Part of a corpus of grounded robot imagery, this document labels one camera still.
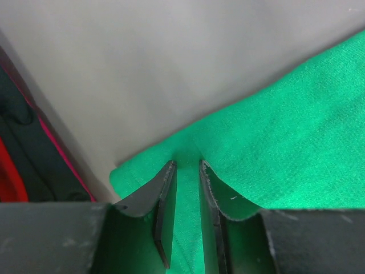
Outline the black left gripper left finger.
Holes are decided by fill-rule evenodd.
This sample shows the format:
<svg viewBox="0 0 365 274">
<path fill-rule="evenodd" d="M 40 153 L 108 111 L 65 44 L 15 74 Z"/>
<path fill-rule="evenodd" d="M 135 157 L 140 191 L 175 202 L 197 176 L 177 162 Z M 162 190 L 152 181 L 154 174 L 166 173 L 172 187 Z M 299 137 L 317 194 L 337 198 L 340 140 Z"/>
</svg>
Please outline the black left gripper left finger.
<svg viewBox="0 0 365 274">
<path fill-rule="evenodd" d="M 177 164 L 115 204 L 1 204 L 2 273 L 165 273 Z"/>
</svg>

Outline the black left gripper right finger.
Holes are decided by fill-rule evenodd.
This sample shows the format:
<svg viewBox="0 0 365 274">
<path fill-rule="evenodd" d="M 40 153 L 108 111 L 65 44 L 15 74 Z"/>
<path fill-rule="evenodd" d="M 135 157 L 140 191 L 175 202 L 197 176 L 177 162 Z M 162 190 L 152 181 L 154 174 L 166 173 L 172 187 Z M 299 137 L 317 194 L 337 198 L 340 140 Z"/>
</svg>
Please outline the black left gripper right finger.
<svg viewBox="0 0 365 274">
<path fill-rule="evenodd" d="M 363 209 L 264 209 L 199 164 L 206 273 L 363 273 Z"/>
</svg>

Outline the green t-shirt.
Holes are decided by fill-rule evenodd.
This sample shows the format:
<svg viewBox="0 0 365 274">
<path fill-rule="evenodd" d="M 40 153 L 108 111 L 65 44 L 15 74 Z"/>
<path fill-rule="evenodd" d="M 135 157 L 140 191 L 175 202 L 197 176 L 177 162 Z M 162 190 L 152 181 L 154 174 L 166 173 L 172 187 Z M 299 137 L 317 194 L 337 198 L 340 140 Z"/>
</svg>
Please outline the green t-shirt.
<svg viewBox="0 0 365 274">
<path fill-rule="evenodd" d="M 114 169 L 127 196 L 177 163 L 170 273 L 204 273 L 198 165 L 264 208 L 364 206 L 364 32 Z"/>
</svg>

